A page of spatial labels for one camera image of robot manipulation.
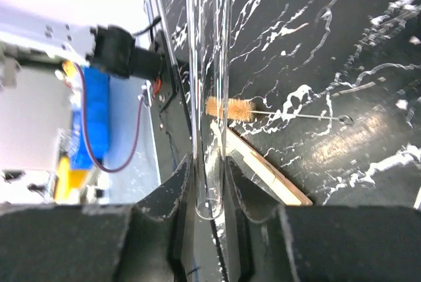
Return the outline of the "wooden test tube clamp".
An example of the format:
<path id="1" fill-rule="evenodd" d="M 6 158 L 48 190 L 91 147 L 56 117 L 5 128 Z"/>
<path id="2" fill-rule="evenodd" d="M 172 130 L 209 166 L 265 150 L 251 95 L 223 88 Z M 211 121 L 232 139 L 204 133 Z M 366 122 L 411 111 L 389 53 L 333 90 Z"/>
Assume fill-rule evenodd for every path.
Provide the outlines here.
<path id="1" fill-rule="evenodd" d="M 238 157 L 238 165 L 248 167 L 278 201 L 287 206 L 313 205 L 313 202 L 292 181 L 230 128 L 226 128 L 225 140 L 226 157 L 233 159 Z"/>

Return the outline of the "brown test tube brush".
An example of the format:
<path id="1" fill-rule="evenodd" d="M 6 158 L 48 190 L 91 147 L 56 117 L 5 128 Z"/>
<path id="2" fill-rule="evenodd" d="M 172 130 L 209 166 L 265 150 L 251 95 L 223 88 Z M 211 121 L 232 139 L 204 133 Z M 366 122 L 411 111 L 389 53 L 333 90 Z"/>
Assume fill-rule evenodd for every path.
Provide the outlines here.
<path id="1" fill-rule="evenodd" d="M 205 112 L 209 116 L 222 117 L 227 116 L 227 119 L 242 121 L 242 122 L 252 122 L 255 119 L 256 115 L 265 115 L 265 116 L 281 116 L 283 119 L 290 120 L 292 118 L 308 118 L 308 119 L 317 119 L 317 120 L 330 120 L 337 121 L 346 126 L 353 124 L 353 119 L 347 115 L 341 115 L 338 117 L 333 116 L 317 116 L 311 114 L 290 114 L 282 113 L 280 111 L 269 112 L 269 111 L 260 111 L 256 109 L 256 104 L 252 101 L 241 100 L 241 99 L 228 99 L 228 102 L 224 105 L 219 103 L 216 97 L 209 97 L 205 101 Z"/>

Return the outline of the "clear glass test tube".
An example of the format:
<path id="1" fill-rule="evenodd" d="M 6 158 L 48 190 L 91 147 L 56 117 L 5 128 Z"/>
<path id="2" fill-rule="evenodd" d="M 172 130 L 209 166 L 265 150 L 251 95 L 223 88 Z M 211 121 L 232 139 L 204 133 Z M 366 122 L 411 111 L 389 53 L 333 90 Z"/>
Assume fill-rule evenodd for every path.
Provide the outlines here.
<path id="1" fill-rule="evenodd" d="M 232 0 L 186 0 L 196 213 L 223 212 Z"/>

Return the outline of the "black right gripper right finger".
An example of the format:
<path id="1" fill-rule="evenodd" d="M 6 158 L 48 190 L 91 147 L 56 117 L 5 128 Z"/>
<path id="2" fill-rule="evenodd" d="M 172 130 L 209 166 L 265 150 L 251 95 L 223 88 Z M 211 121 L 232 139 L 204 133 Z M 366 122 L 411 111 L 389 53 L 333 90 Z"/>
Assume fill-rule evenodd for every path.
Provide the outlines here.
<path id="1" fill-rule="evenodd" d="M 383 206 L 286 206 L 226 159 L 230 281 L 419 281 L 420 213 Z"/>

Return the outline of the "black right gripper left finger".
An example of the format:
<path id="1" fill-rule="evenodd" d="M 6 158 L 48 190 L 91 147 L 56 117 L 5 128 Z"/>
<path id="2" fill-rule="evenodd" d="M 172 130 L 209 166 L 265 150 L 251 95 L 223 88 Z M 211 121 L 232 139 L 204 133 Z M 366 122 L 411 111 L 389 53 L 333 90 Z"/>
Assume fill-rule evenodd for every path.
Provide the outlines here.
<path id="1" fill-rule="evenodd" d="M 1 206 L 2 281 L 192 281 L 194 179 L 185 156 L 134 204 Z"/>

